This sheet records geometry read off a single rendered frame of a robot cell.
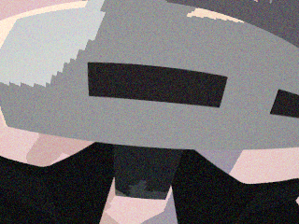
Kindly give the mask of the black two-prong plug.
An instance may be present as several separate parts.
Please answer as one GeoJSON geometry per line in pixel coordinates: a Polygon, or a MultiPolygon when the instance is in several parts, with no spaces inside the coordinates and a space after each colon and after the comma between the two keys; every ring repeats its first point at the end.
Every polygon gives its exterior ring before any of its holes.
{"type": "Polygon", "coordinates": [[[125,145],[112,148],[116,195],[165,201],[183,149],[125,145]]]}

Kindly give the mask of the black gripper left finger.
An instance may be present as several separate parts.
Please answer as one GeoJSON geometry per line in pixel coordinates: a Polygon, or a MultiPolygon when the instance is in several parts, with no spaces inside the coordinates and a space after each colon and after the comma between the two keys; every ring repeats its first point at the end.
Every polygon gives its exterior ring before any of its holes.
{"type": "Polygon", "coordinates": [[[0,193],[56,224],[100,224],[113,182],[113,148],[93,142],[48,167],[0,156],[0,193]]]}

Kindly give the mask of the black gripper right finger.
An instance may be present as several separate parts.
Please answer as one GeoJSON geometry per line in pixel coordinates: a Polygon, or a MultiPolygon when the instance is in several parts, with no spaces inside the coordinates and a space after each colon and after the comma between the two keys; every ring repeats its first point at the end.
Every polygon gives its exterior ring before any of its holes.
{"type": "Polygon", "coordinates": [[[299,197],[299,178],[244,184],[195,149],[183,149],[171,184],[178,224],[240,224],[299,197]]]}

